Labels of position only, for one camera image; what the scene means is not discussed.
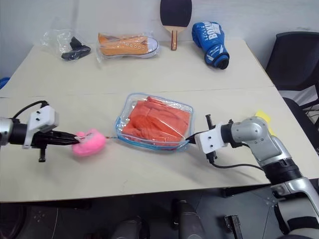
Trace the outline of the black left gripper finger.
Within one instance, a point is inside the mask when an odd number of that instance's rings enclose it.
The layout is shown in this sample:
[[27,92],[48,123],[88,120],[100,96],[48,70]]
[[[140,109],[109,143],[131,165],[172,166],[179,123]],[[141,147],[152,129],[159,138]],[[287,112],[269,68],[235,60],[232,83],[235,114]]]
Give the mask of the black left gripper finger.
[[52,131],[52,137],[58,140],[75,140],[76,135],[62,131]]
[[51,140],[52,145],[74,145],[79,141],[75,138],[55,138]]

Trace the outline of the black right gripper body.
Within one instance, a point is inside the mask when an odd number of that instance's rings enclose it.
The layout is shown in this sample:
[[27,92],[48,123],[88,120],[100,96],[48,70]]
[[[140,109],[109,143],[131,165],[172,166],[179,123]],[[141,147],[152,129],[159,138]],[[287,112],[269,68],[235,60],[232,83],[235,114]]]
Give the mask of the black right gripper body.
[[[211,120],[211,114],[208,114],[205,116],[206,117],[206,121],[207,121],[207,125],[208,125],[208,129],[211,130],[211,129],[214,129],[216,127],[216,125],[213,125],[212,124],[212,120]],[[213,151],[213,152],[210,152],[210,153],[207,153],[205,154],[206,156],[206,159],[209,163],[214,163],[215,159],[217,159],[217,154],[216,154],[216,151]]]

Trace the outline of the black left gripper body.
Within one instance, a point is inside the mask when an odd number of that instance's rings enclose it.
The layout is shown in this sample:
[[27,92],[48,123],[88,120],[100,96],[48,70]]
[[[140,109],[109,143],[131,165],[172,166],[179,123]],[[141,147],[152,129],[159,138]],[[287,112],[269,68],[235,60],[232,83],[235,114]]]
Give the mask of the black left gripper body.
[[33,136],[31,147],[37,148],[40,150],[38,162],[46,161],[45,151],[46,151],[47,145],[52,143],[53,136],[54,135],[52,131],[47,133],[38,132]]

